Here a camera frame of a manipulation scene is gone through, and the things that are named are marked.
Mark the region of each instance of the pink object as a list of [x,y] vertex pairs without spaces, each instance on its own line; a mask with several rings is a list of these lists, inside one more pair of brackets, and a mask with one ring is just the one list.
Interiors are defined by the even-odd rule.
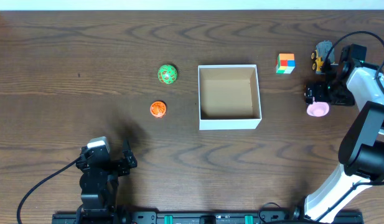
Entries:
[[324,102],[315,102],[308,106],[306,112],[315,117],[326,115],[330,110],[329,104]]

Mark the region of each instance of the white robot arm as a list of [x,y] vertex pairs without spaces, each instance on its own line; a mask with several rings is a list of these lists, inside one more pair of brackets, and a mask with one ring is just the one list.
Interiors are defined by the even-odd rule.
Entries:
[[344,47],[339,65],[324,69],[326,82],[307,86],[313,93],[308,97],[332,105],[356,102],[360,113],[340,145],[339,165],[319,189],[305,198],[300,219],[332,223],[360,192],[384,185],[384,142],[377,141],[378,134],[384,135],[384,62],[380,67],[365,63],[365,55],[366,47]]

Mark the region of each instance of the white wall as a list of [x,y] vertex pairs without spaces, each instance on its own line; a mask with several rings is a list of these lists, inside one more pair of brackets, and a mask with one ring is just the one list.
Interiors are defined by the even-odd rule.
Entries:
[[0,11],[237,9],[384,9],[384,0],[0,0]]

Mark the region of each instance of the black wheel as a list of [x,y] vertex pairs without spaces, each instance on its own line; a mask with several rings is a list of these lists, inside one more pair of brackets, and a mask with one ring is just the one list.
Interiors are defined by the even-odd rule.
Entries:
[[316,51],[314,50],[314,51],[312,52],[312,54],[311,54],[311,59],[312,59],[312,60],[316,60],[316,57],[317,57],[317,55],[316,55]]
[[314,62],[314,63],[312,64],[312,70],[313,70],[313,71],[316,71],[316,68],[317,68],[317,64],[316,64],[316,62]]

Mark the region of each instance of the toy wheel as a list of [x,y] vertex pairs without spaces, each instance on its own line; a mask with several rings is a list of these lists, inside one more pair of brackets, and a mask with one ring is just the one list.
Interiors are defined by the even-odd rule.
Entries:
[[311,54],[311,59],[316,60],[316,51],[313,51]]

